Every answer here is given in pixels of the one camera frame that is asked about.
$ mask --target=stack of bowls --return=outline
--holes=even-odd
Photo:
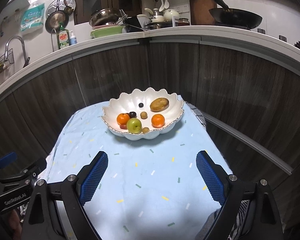
[[[90,33],[92,38],[95,39],[122,33],[124,25],[115,24],[121,17],[121,13],[118,9],[103,9],[92,13],[91,16],[89,24],[92,27],[92,31]]]

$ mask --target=green apple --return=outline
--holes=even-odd
[[[127,122],[127,128],[130,133],[140,133],[142,129],[141,121],[138,118],[131,118]]]

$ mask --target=plastic bag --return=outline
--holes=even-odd
[[[26,10],[21,21],[21,33],[24,35],[43,28],[43,16],[44,3]]]

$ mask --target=orange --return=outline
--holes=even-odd
[[[128,114],[119,114],[117,117],[117,123],[119,125],[127,124],[129,119],[130,119],[130,116]]]
[[[164,126],[165,119],[162,114],[155,114],[151,118],[152,126],[155,128],[161,128]]]

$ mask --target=blue gripper pad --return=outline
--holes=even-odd
[[[100,151],[89,165],[79,171],[76,189],[82,206],[92,199],[107,167],[108,155]]]
[[[17,154],[15,152],[8,153],[7,155],[0,158],[0,169],[8,166],[17,159]]]
[[[222,206],[229,189],[227,173],[220,165],[212,161],[206,151],[200,151],[197,154],[196,165],[213,200],[218,201]]]

